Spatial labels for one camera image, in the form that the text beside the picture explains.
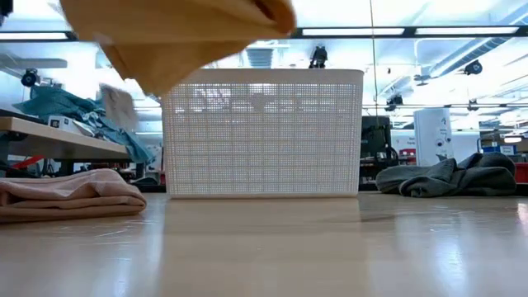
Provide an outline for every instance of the white plastic basket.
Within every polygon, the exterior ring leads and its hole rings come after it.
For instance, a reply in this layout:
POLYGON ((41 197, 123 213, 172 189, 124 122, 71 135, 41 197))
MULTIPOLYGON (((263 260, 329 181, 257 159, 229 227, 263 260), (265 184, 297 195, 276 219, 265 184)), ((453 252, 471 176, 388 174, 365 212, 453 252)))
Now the white plastic basket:
POLYGON ((363 72, 202 69, 163 98, 172 198, 355 196, 363 72))

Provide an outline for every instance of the teal cloth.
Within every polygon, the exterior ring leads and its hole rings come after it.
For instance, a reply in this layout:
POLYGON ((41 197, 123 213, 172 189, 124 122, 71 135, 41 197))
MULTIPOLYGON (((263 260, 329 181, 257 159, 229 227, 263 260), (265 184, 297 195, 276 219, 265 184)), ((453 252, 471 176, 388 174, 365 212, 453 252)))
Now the teal cloth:
POLYGON ((90 125, 110 141, 124 145, 134 163, 146 163, 153 158, 135 134, 105 117, 102 101, 82 99, 57 87, 32 87, 30 96, 30 100, 13 106, 46 121, 50 116, 67 116, 90 125))

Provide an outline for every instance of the red object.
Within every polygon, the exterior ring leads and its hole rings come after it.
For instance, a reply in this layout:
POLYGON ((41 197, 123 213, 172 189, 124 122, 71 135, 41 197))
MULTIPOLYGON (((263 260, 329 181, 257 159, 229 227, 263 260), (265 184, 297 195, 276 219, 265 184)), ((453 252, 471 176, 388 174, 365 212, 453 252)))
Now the red object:
POLYGON ((528 163, 515 163, 515 181, 517 183, 528 182, 528 163))
POLYGON ((399 157, 405 157, 407 158, 407 162, 411 164, 416 164, 416 149, 415 148, 400 149, 399 157))
POLYGON ((12 167, 15 168, 15 169, 27 168, 28 166, 39 162, 43 158, 44 158, 44 156, 34 156, 34 157, 28 158, 27 160, 24 160, 24 161, 22 161, 20 163, 15 164, 12 167))
POLYGON ((416 156, 416 149, 415 148, 400 149, 399 155, 400 156, 416 156))

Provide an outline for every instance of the table surface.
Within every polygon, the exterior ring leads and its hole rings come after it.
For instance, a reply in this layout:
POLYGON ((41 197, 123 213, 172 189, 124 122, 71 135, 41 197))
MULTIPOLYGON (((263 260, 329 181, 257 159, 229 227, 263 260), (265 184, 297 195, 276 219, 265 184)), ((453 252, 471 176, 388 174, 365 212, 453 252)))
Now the table surface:
POLYGON ((528 200, 169 200, 0 225, 0 296, 526 296, 528 200))
POLYGON ((9 153, 13 155, 44 155, 46 158, 62 159, 129 159, 123 145, 15 117, 0 117, 0 131, 13 131, 28 135, 23 141, 9 143, 9 153))

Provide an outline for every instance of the crumpled cloth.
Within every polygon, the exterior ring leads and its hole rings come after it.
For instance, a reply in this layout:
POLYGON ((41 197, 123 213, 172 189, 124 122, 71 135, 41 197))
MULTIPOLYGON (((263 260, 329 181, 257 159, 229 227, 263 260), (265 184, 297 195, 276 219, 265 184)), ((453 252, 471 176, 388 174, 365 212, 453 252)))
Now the crumpled cloth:
POLYGON ((61 0, 81 40, 95 40, 114 68, 163 97, 192 71, 280 39, 295 28, 290 0, 61 0))
POLYGON ((27 115, 48 120, 50 116, 67 116, 90 125, 104 138, 126 147, 134 163, 146 163, 152 153, 132 132, 126 131, 105 117, 102 102, 82 99, 57 87, 31 88, 31 99, 13 106, 27 115))
POLYGON ((457 165, 453 158, 431 167, 383 170, 376 186, 385 194, 411 197, 508 196, 516 191, 515 163, 502 153, 475 153, 457 165))
POLYGON ((56 178, 0 178, 0 223, 136 215, 147 201, 111 169, 56 178))

